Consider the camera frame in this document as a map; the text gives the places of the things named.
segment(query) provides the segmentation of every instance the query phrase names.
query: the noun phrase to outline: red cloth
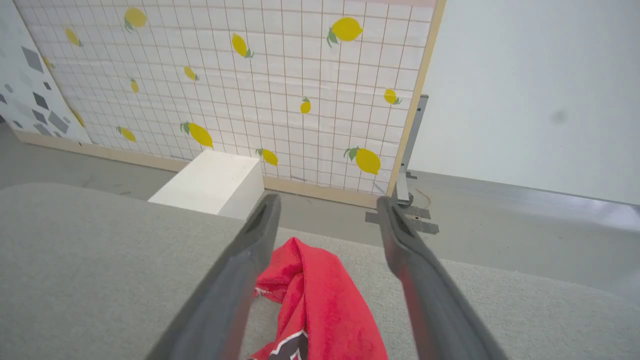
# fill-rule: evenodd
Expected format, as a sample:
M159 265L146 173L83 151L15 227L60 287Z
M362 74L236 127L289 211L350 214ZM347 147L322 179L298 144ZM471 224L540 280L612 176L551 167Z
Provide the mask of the red cloth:
M367 303L328 251L289 239L258 277L256 295L282 308L276 340L255 359L387 359Z

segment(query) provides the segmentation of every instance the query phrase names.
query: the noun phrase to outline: metal stand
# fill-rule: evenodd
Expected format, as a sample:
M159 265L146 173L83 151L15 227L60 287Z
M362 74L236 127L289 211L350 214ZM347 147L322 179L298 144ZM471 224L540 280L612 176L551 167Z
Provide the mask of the metal stand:
M413 146L415 145L415 139L418 137L418 130L420 129L420 123L422 122L422 114L427 106L427 100L429 95L421 95L418 102L418 108L415 111L413 117L413 124L411 125L411 131L409 132L409 139L406 142L406 149L400 163L400 171L398 172L398 179L396 181L396 197L397 204L401 208L408 208L413 203L413 195L409 192L409 187L406 184L406 168L409 165L409 159L413 152Z

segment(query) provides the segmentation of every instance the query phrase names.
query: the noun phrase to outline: yellow lemon print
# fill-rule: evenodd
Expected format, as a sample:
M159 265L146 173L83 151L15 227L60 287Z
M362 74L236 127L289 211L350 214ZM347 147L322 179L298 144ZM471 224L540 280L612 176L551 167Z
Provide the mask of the yellow lemon print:
M44 63L44 65L50 69L55 69L55 66L49 62L49 59L47 59L46 56L42 57L42 62Z
M193 136L200 145L208 146L213 149L213 140L211 140L211 135L209 135L207 130L202 126L192 122L183 122L180 124L180 131L184 131L187 135L191 133L191 136Z
M129 8L124 13L124 28L128 32L134 28L142 28L147 23L147 16L138 8Z
M80 114L75 109L69 108L69 110L71 110L71 112L76 116L76 119L78 119L80 125L84 127L84 120L82 119L82 116L80 116Z
M385 91L385 100L391 105L398 105L402 102L402 100L400 100L396 95L396 92L391 89L387 89Z
M246 46L244 39L240 35L234 33L234 37L231 39L231 44L234 46L236 52L243 58L253 58L255 53Z
M341 41L354 41L360 34L362 34L362 28L358 21L352 17L343 17L329 28L326 42L331 47L332 42L338 44L338 39Z
M133 78L129 78L131 80L131 90L133 90L133 92L139 92L140 91L140 87L138 86L138 83L133 80Z
M75 46L79 46L79 47L84 46L82 41L78 40L78 37L73 32L73 30L66 28L65 33L67 34L67 38L69 39L69 41L71 41L71 44L74 44Z
M185 67L184 67L184 73L185 73L185 74L187 74L187 78L189 78L189 79L191 79L191 80L193 80L193 81L196 81L196 80L199 80L199 79L200 79L200 78L196 75L196 73L195 73L195 72L193 72L193 70L191 70L191 68L190 68L190 67L188 67L188 66L185 66Z
M136 142L136 136L133 135L131 130L121 126L116 127L116 130L118 130L118 132L122 134L122 136L124 136L128 141Z
M378 155L375 155L370 150L361 149L359 147L346 149L343 157L347 156L347 153L349 154L349 159L351 159L351 161L353 161L353 158L356 159L356 163L358 164L358 167L360 167L360 170L378 175L378 170L380 170L380 158Z
M255 153L262 156L264 158L264 161L266 161L267 163L272 164L275 167L278 166L278 156L276 156L276 154L272 153L271 151L267 149L257 149Z
M305 96L302 99L302 105L300 105L300 112L303 114L308 114L311 111L311 102Z

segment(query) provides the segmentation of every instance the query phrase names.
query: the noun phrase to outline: white foam block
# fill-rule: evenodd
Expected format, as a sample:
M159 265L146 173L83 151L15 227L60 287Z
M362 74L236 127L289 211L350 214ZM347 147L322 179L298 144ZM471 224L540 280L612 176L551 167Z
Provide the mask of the white foam block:
M206 150L148 201L245 220L263 192L259 159Z

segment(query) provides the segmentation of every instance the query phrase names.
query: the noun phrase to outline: lemon print backdrop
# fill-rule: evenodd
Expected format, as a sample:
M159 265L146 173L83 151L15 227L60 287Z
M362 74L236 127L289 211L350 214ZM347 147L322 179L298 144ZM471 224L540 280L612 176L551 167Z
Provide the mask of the lemon print backdrop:
M366 193L388 188L433 12L407 0L16 3L95 143L185 160L213 147L260 158L267 176Z

